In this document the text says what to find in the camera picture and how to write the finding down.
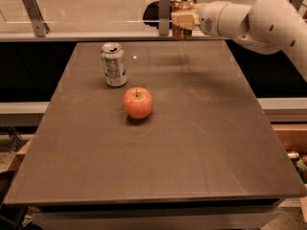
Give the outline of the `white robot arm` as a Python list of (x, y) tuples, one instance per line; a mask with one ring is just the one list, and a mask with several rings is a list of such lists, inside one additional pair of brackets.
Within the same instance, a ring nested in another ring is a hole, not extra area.
[(307, 80), (307, 23), (287, 0), (256, 0), (251, 5), (216, 1), (171, 13), (174, 25), (199, 28), (204, 35), (224, 37), (253, 52), (283, 52)]

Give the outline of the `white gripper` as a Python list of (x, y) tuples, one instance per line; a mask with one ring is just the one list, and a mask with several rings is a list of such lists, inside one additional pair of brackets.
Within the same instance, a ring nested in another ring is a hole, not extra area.
[(216, 1), (197, 4), (196, 10), (173, 11), (171, 13), (172, 22), (182, 29), (194, 30), (199, 26), (205, 35), (223, 37), (220, 20), (223, 10), (228, 5), (229, 2)]

